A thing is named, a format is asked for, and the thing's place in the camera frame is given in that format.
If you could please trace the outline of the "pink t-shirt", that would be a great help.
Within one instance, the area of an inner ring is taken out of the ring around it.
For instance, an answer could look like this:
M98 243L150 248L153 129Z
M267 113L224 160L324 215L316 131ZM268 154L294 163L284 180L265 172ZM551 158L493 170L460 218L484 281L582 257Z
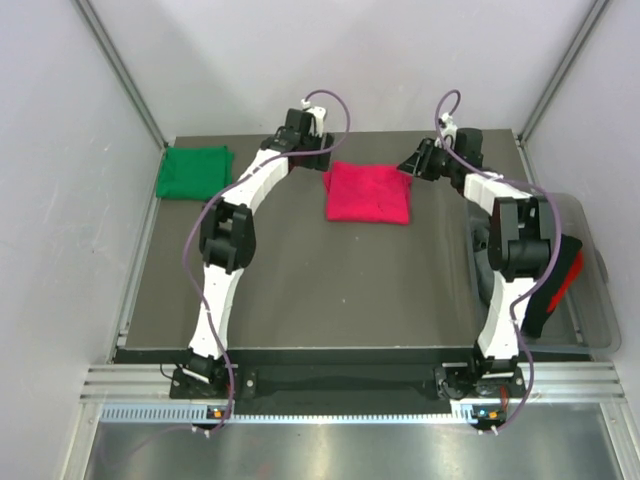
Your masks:
M323 174L323 183L329 221L410 223L412 178L392 165L336 162Z

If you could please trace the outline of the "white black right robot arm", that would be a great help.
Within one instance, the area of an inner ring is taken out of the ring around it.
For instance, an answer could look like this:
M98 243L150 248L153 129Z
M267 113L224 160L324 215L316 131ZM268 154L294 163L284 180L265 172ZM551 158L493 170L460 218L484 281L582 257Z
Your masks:
M560 247L556 207L544 194L534 194L530 184L483 169L482 141L481 131L474 128L444 139L424 138L398 167L427 181L449 179L489 217L493 290L486 321L466 365L434 372L440 395L452 400L521 386L521 326L533 289L550 275Z

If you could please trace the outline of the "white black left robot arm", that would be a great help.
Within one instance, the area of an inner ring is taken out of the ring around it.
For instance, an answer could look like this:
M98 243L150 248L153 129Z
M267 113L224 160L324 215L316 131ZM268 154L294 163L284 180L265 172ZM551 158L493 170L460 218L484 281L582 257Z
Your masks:
M335 136L325 131L326 116L325 108L308 100L301 108L290 109L284 125L260 144L239 179L203 208L198 248L204 280L197 289L198 320L182 371L205 396L224 392L228 384L227 327L236 288L257 247L254 214L293 168L328 170L327 150Z

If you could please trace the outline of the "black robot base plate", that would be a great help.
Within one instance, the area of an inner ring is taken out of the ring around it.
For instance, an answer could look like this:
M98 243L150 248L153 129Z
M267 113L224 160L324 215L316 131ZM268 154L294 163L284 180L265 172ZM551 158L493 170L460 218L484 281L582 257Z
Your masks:
M215 393L211 385L184 374L188 356L174 363L169 396L232 397L236 413L246 415L443 413L452 399L440 395L434 372L464 366L472 354L470 347L232 349L224 392ZM461 400L502 404L524 392L522 374L519 387Z

